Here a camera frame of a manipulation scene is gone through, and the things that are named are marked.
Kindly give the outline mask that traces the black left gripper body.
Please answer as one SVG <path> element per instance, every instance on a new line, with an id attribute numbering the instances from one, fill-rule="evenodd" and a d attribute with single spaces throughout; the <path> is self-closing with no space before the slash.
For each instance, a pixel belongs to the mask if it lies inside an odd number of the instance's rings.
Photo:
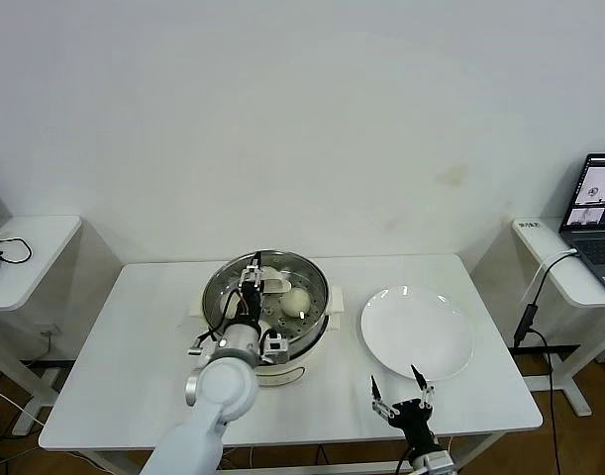
<path id="1" fill-rule="evenodd" d="M 237 318 L 249 326 L 257 326 L 261 314 L 261 294 L 254 284 L 241 286 L 241 309 Z"/>

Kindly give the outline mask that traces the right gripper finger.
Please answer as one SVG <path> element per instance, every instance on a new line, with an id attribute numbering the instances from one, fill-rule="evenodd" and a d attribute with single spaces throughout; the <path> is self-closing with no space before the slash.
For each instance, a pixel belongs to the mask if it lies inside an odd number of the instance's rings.
<path id="1" fill-rule="evenodd" d="M 373 375 L 370 376 L 371 380 L 371 396 L 372 396 L 372 409 L 385 421 L 391 421 L 399 415 L 399 411 L 391 406 L 384 403 L 378 385 Z"/>
<path id="2" fill-rule="evenodd" d="M 421 409 L 431 409 L 435 395 L 435 387 L 426 380 L 425 376 L 414 365 L 411 366 L 411 369 L 421 391 L 419 407 Z"/>

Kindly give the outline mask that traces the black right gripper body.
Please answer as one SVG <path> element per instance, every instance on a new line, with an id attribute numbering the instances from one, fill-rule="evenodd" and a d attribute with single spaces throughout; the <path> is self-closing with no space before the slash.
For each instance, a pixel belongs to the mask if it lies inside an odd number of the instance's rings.
<path id="1" fill-rule="evenodd" d="M 439 450 L 439 445 L 428 426 L 432 407 L 420 399 L 396 403 L 392 406 L 394 416 L 389 424 L 403 431 L 413 453 L 430 453 Z"/>

